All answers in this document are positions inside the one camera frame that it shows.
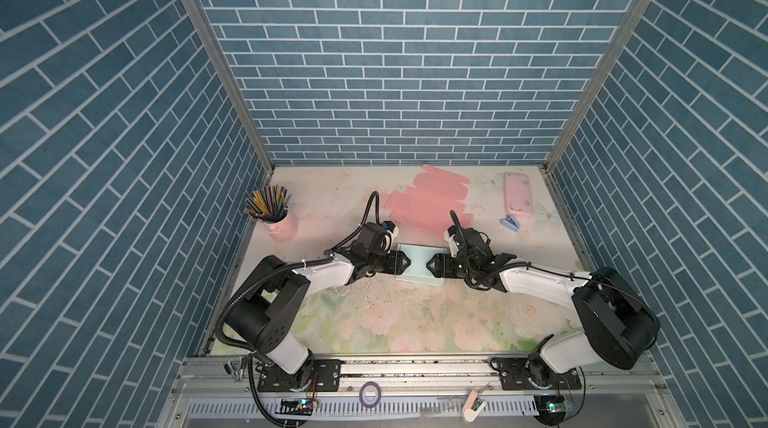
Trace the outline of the mint green paper box sheet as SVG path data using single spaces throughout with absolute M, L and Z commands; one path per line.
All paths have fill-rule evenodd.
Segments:
M 398 281 L 441 287 L 443 278 L 436 278 L 427 268 L 427 263 L 435 255 L 446 254 L 446 248 L 430 247 L 422 245 L 403 244 L 398 245 L 398 250 L 404 253 L 410 260 L 410 265 L 401 274 L 397 275 Z

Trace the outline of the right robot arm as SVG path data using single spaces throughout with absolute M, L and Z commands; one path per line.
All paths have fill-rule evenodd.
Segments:
M 656 342 L 660 321 L 618 271 L 569 272 L 536 265 L 508 253 L 492 252 L 474 229 L 450 228 L 449 252 L 426 263 L 436 278 L 462 279 L 478 291 L 527 295 L 573 311 L 576 331 L 548 334 L 528 355 L 537 384 L 585 365 L 604 361 L 622 370 L 634 367 Z

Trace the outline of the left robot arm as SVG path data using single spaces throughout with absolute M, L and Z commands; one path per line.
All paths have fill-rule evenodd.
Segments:
M 215 338 L 304 384 L 313 354 L 291 333 L 304 300 L 377 274 L 403 274 L 410 260 L 394 248 L 396 235 L 396 225 L 380 218 L 380 196 L 373 192 L 358 227 L 322 258 L 296 263 L 263 258 L 222 308 Z

